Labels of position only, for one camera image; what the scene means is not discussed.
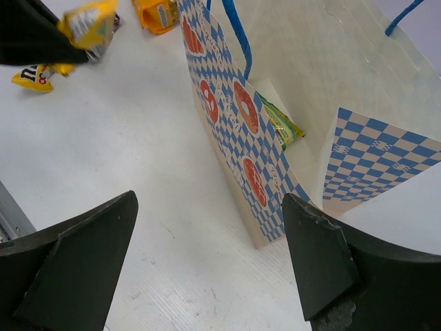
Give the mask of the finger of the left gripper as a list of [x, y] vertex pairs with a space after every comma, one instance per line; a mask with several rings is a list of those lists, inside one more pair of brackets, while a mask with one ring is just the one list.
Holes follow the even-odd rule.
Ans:
[[1, 0], [1, 64], [88, 62], [57, 28], [58, 17], [40, 0]]

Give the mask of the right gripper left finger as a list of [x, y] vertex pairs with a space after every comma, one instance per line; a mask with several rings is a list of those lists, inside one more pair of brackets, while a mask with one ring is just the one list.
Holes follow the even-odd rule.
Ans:
[[139, 203], [125, 192], [1, 244], [2, 330], [103, 330]]

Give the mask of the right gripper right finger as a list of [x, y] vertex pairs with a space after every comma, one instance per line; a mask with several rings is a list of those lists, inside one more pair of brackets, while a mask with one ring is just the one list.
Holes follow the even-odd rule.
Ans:
[[313, 330], [439, 330], [440, 257], [282, 202], [302, 313]]

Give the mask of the yellow snack bar packet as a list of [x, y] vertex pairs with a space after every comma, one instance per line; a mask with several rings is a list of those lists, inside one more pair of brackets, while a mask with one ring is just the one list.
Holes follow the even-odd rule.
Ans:
[[92, 1], [63, 14], [57, 28], [90, 63], [99, 63], [120, 26], [118, 1]]

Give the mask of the green fox's candy bag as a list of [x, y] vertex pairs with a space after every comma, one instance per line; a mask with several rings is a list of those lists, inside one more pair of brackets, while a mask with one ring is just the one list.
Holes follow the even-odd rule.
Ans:
[[259, 92], [257, 92], [257, 94], [263, 103], [276, 134], [278, 135], [283, 150], [286, 150], [287, 146], [295, 142], [297, 139], [305, 136], [305, 133], [286, 114], [264, 98], [262, 94]]

